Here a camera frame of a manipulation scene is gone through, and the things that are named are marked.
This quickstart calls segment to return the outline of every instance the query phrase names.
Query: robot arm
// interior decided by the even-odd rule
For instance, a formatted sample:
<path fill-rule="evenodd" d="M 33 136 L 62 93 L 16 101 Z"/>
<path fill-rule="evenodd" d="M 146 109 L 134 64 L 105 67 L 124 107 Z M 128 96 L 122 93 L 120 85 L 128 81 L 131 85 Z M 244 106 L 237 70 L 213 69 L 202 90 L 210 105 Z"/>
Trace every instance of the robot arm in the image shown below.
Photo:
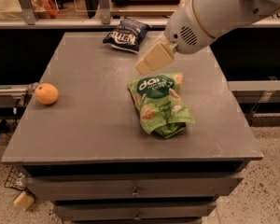
<path fill-rule="evenodd" d="M 177 52 L 191 54 L 279 11 L 280 0 L 190 0 L 172 15 L 164 34 Z"/>

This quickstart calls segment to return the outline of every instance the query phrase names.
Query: sponge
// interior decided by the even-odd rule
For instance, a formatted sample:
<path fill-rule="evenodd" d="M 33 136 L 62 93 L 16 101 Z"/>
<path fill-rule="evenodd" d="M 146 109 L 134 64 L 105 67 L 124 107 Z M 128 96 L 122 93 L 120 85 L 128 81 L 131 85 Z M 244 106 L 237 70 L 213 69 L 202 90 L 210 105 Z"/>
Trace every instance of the sponge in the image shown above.
<path fill-rule="evenodd" d="M 13 204 L 24 212 L 35 202 L 35 198 L 25 190 L 13 201 Z"/>
<path fill-rule="evenodd" d="M 135 65 L 136 70 L 142 75 L 159 70 L 175 60 L 175 53 L 170 43 L 157 42 Z"/>

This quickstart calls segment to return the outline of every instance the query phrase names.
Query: speckled floor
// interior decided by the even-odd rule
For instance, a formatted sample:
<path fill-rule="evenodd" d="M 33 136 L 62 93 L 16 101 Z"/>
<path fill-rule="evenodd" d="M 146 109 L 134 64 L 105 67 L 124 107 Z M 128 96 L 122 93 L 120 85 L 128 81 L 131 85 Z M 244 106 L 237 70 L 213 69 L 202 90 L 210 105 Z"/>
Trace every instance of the speckled floor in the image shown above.
<path fill-rule="evenodd" d="M 244 180 L 228 197 L 221 197 L 203 224 L 280 224 L 280 127 L 252 128 L 264 153 L 244 169 Z M 9 137 L 0 135 L 0 160 Z M 0 224 L 58 224 L 52 204 L 37 201 L 26 212 L 13 206 L 20 194 L 4 187 L 9 166 L 0 162 Z"/>

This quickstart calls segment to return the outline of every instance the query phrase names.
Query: orange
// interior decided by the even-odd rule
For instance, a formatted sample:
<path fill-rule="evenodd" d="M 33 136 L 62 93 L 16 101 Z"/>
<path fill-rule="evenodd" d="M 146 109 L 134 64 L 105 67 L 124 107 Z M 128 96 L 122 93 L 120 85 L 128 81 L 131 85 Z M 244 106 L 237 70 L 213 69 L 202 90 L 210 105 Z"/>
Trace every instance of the orange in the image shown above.
<path fill-rule="evenodd" d="M 37 101 L 44 105 L 51 105 L 58 99 L 58 90 L 51 84 L 42 83 L 35 89 L 35 97 Z"/>

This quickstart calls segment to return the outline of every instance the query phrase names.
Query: snack bag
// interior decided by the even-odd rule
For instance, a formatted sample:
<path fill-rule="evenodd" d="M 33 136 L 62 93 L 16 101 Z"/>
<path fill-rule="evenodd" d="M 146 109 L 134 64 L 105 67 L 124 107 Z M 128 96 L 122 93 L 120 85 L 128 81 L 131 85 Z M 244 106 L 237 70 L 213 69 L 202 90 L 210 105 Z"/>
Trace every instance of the snack bag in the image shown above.
<path fill-rule="evenodd" d="M 182 131 L 186 123 L 194 123 L 189 108 L 178 95 L 183 74 L 159 74 L 130 81 L 128 89 L 139 111 L 140 124 L 148 133 L 164 138 Z"/>
<path fill-rule="evenodd" d="M 148 25 L 139 21 L 124 19 L 103 40 L 115 49 L 123 49 L 137 53 L 139 45 L 147 34 Z"/>

